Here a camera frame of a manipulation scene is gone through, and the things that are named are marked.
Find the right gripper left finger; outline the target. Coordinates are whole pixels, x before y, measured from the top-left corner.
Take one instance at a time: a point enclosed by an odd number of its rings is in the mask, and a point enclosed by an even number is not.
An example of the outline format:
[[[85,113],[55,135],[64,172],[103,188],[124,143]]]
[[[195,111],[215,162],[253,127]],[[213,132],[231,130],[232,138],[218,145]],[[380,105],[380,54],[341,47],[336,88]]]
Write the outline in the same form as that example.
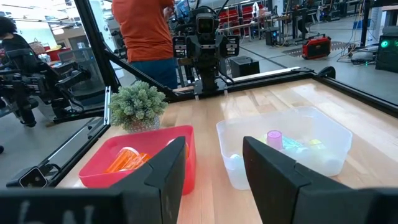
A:
[[[107,189],[2,191],[1,223],[176,223],[184,179],[180,136]]]

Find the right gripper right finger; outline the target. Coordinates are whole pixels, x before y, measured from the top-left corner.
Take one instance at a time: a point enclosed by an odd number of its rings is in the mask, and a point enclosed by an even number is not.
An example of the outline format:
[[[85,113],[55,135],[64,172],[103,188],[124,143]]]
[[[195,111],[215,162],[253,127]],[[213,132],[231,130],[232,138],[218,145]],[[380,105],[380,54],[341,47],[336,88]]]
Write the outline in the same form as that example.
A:
[[[257,139],[243,139],[246,176],[263,223],[397,223],[397,189],[352,189]]]

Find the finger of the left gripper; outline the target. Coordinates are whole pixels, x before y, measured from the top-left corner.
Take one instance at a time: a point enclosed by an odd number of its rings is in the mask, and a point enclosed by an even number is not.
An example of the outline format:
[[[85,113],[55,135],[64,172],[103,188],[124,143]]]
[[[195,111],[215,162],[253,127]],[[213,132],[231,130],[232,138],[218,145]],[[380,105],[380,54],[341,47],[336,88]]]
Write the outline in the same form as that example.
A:
[[[226,56],[235,57],[239,55],[240,38],[238,35],[227,36]]]
[[[186,39],[185,36],[172,37],[173,53],[175,58],[186,57]]]

